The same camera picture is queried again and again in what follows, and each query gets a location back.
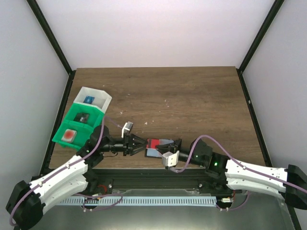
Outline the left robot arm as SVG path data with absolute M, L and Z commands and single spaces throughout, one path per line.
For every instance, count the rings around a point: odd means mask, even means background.
M 6 205 L 9 224 L 28 230 L 61 200 L 84 191 L 94 193 L 98 181 L 92 168 L 103 160 L 105 152 L 133 156 L 146 146 L 147 140 L 131 134 L 127 126 L 120 138 L 111 137 L 105 125 L 97 126 L 85 145 L 65 164 L 29 183 L 22 180 L 15 185 Z

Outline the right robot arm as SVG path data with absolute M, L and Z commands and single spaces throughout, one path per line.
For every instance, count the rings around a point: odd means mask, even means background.
M 191 163 L 205 169 L 218 193 L 246 190 L 274 196 L 297 209 L 307 208 L 307 175 L 299 167 L 274 168 L 239 161 L 228 153 L 214 152 L 201 138 L 194 140 L 190 149 L 182 148 L 181 143 L 178 139 L 155 146 L 167 169 L 179 173 L 175 169 L 179 161 Z

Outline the black leather card holder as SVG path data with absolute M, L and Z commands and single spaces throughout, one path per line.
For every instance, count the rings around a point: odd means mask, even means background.
M 160 139 L 160 145 L 163 145 L 168 139 Z M 145 150 L 145 157 L 149 158 L 161 158 L 162 154 L 157 149 L 147 149 Z

